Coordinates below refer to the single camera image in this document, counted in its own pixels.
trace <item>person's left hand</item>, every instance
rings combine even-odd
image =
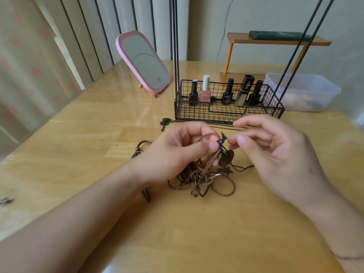
[[[216,152],[218,139],[206,123],[173,124],[129,164],[138,180],[150,186],[177,176],[189,162]]]

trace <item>clear plastic box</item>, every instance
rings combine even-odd
[[[281,73],[267,73],[264,84],[274,91],[281,79]],[[276,95],[281,97],[291,74],[286,74]],[[341,88],[321,75],[296,74],[284,94],[282,104],[286,110],[321,111],[341,92]]]

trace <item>person's right hand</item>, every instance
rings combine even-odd
[[[269,115],[246,116],[234,126],[250,128],[230,137],[229,147],[241,147],[278,196],[305,212],[334,191],[303,132]]]

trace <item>hand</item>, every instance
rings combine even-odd
[[[138,179],[150,186],[177,176],[189,162],[216,152],[218,139],[217,133],[206,123],[173,124],[129,163]]]
[[[301,131],[269,115],[246,116],[235,121],[234,126],[253,126],[227,141],[233,150],[242,148],[263,183],[278,196],[304,210],[333,190]]]

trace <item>curtain with pink hearts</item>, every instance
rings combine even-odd
[[[0,0],[0,159],[81,89],[34,0]]]

